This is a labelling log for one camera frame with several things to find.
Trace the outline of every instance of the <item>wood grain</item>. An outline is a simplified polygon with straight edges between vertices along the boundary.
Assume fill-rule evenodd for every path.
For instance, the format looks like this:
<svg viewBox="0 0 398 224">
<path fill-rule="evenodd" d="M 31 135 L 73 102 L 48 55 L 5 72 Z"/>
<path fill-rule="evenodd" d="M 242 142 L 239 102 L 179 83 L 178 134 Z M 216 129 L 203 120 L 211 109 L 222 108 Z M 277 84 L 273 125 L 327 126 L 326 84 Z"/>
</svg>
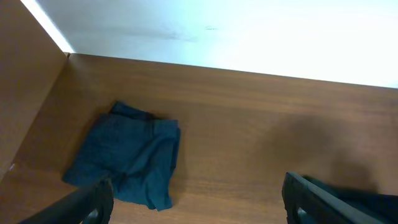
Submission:
<svg viewBox="0 0 398 224">
<path fill-rule="evenodd" d="M 0 180 L 66 56 L 18 0 L 0 1 Z"/>
<path fill-rule="evenodd" d="M 14 223 L 73 190 L 60 175 L 115 100 L 178 119 L 163 212 L 116 201 L 111 223 L 285 223 L 284 174 L 398 194 L 398 91 L 72 54 L 0 185 Z"/>
</svg>

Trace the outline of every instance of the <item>black object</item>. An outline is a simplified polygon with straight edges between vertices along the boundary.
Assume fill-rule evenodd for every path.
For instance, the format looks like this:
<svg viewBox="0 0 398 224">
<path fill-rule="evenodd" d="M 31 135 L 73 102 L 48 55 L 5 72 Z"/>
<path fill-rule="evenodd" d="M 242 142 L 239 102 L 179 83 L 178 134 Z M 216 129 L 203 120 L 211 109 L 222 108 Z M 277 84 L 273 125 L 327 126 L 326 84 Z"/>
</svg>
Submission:
<svg viewBox="0 0 398 224">
<path fill-rule="evenodd" d="M 286 173 L 282 196 L 288 224 L 386 224 L 398 221 L 398 196 L 333 187 Z"/>
<path fill-rule="evenodd" d="M 110 178 L 117 199 L 171 208 L 169 182 L 179 141 L 178 121 L 116 102 L 91 127 L 63 181 L 80 187 Z"/>
<path fill-rule="evenodd" d="M 21 224 L 105 224 L 113 209 L 109 180 L 82 187 Z"/>
</svg>

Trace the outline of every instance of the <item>dark teal fabric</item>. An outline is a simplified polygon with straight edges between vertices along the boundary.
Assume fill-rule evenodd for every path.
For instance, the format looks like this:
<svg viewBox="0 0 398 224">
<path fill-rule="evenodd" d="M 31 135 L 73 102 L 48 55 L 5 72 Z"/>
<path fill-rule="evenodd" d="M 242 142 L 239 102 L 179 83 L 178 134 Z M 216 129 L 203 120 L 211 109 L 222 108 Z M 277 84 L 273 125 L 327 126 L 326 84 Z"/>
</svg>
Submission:
<svg viewBox="0 0 398 224">
<path fill-rule="evenodd" d="M 115 198 L 158 211 L 171 208 L 179 141 L 178 121 L 117 102 L 96 120 L 63 181 L 81 187 L 110 177 Z"/>
<path fill-rule="evenodd" d="M 334 187 L 315 178 L 308 176 L 305 178 L 329 194 L 374 218 L 385 220 L 388 223 L 398 223 L 398 196 L 396 195 Z"/>
</svg>

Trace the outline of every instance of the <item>white wall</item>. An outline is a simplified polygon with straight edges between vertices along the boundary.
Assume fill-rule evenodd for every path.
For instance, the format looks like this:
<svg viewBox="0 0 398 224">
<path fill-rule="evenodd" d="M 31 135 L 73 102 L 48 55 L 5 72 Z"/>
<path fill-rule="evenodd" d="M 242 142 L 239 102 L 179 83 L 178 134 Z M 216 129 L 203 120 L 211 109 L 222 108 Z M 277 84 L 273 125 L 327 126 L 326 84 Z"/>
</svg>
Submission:
<svg viewBox="0 0 398 224">
<path fill-rule="evenodd" d="M 398 88 L 397 0 L 37 1 L 77 53 Z"/>
</svg>

